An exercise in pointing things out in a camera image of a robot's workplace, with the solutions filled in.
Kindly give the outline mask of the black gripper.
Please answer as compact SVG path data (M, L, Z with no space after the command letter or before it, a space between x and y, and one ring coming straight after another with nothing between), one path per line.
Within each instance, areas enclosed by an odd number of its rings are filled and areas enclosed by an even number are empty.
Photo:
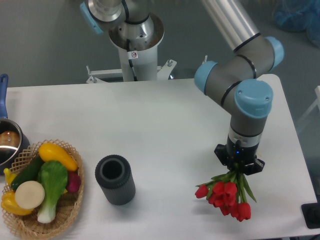
M214 153L223 166L235 170L236 164L245 175L253 175L263 171L265 162L257 158L258 144L254 146L241 146L241 141L235 143L230 139L226 145L218 144Z

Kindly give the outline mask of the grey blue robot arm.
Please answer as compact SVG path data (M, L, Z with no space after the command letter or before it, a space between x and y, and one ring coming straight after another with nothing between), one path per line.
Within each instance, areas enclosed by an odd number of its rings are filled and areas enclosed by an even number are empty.
M273 100L272 88L259 77L283 60L284 48L274 37L261 36L239 1L202 4L235 54L225 65L203 62L194 75L197 88L231 116L227 142L214 152L229 170L256 174L265 165L256 152ZM96 34L108 32L124 81L160 78L158 45L164 26L146 0L85 0L80 11Z

